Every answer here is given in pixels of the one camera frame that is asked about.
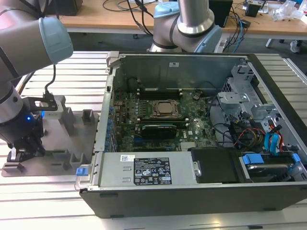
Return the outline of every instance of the barcode sticker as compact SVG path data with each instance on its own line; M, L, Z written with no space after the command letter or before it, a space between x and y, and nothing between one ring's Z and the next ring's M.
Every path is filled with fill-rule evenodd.
M134 161L135 155L121 155L120 161Z

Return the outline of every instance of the warning label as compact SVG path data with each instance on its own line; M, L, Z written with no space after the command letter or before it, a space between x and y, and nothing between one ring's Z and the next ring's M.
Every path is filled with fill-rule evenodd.
M134 184L172 184L169 158L135 158Z

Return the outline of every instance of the open computer chassis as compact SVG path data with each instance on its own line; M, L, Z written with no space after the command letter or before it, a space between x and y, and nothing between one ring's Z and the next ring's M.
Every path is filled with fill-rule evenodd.
M252 54L107 56L92 164L101 218L281 210L307 198L307 129ZM261 92L266 91L272 103Z

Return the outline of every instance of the wooden table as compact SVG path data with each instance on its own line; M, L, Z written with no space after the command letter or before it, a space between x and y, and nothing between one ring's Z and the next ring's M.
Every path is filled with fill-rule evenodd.
M77 16L62 16L61 21L68 28L69 32L81 33L124 33L124 34L142 34L134 23L130 11L113 12L103 8L105 0L83 0L83 5ZM119 0L110 0L106 7L119 10L116 3ZM241 19L251 22L246 37L253 38L273 38L273 39L301 39L307 40L307 25L299 20L286 20L274 22L268 14L260 15L256 18L246 17L242 5L236 6L242 0L234 0L233 7ZM147 6L153 13L156 4ZM136 19L141 21L141 13L134 13ZM153 30L154 20L145 14L145 24L149 30ZM228 20L226 27L223 28L223 37L228 37L236 30L233 20Z

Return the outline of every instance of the white label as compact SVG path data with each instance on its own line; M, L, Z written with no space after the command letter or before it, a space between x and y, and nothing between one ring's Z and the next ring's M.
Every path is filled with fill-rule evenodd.
M179 62L170 62L169 66L170 67L179 67Z
M134 161L135 155L121 155L120 161Z

